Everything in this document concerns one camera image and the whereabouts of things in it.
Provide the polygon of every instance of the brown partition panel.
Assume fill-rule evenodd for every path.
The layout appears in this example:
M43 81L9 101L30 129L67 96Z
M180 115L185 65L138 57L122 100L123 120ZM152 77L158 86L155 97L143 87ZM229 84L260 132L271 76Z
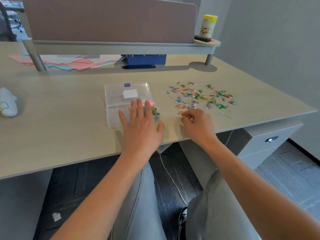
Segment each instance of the brown partition panel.
M23 0L34 40L192 44L196 6L162 0Z

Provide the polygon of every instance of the person's right hand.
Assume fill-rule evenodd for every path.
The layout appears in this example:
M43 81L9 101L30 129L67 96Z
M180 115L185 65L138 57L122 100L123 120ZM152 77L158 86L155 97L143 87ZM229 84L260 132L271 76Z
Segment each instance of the person's right hand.
M181 121L189 138L196 144L203 148L209 140L217 140L211 116L203 110L190 109L181 113L181 116Z

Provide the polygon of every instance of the forearm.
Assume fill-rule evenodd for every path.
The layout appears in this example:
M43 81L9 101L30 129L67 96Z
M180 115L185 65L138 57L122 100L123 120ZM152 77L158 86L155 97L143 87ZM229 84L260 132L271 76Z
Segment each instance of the forearm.
M218 139L203 148L262 239L320 239L319 222L270 186Z
M133 155L122 154L51 240L106 240L133 181L140 172Z

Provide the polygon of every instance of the white canister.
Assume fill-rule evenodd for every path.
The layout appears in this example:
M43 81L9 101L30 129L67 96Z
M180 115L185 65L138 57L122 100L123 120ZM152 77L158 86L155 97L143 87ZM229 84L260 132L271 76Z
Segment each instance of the white canister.
M214 34L214 26L216 25L218 16L204 15L199 36L212 38Z

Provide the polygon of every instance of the person's left hand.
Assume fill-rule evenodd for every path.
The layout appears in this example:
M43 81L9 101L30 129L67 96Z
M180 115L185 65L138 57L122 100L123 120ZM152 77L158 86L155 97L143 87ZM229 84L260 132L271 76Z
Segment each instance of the person's left hand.
M119 118L123 126L124 151L131 155L138 163L144 166L152 154L158 149L162 142L164 124L161 122L156 129L152 116L152 109L148 100L145 101L145 113L141 99L131 101L130 122L127 121L122 110L119 110Z

